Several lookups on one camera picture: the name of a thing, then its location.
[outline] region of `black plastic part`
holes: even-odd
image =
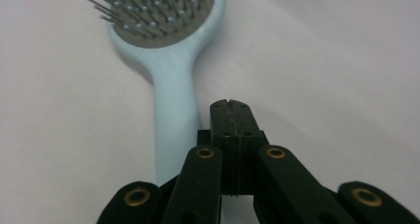
[[[342,184],[338,200],[360,223],[420,224],[420,221],[395,199],[379,188],[363,182]]]
[[[152,224],[160,191],[148,182],[133,182],[122,187],[99,217],[98,224]]]
[[[263,146],[259,159],[262,182],[285,223],[356,223],[288,149]]]
[[[267,141],[250,107],[220,100],[210,106],[210,119],[210,145],[220,148],[224,156],[223,194],[253,194],[256,153]]]
[[[162,224],[220,222],[222,152],[215,147],[191,149],[178,177]]]

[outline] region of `light blue hairbrush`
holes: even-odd
[[[225,0],[89,0],[109,22],[112,42],[144,66],[155,88],[156,176],[179,174],[201,129],[192,69],[213,38]]]

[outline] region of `brass insert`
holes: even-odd
[[[382,199],[376,193],[362,187],[353,189],[352,196],[366,206],[378,207],[382,205]]]
[[[269,157],[276,158],[276,159],[281,159],[281,158],[284,158],[286,156],[286,153],[284,152],[284,150],[282,150],[280,148],[270,148],[270,149],[266,150],[266,154]]]
[[[202,149],[197,150],[195,152],[195,155],[197,155],[197,157],[202,158],[202,159],[209,159],[214,156],[214,151],[208,148],[202,148]]]
[[[135,207],[145,204],[150,197],[151,193],[147,189],[143,187],[137,187],[126,193],[126,196],[124,196],[124,201],[128,206]]]

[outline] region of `hairbrush handle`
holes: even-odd
[[[185,68],[192,67],[192,61],[168,63],[164,67],[174,69],[161,69],[153,75],[157,185],[180,173],[187,151],[196,146],[197,130],[202,129],[192,69]]]

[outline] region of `bristle pad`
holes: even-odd
[[[161,48],[194,33],[206,20],[214,0],[89,0],[127,43]]]

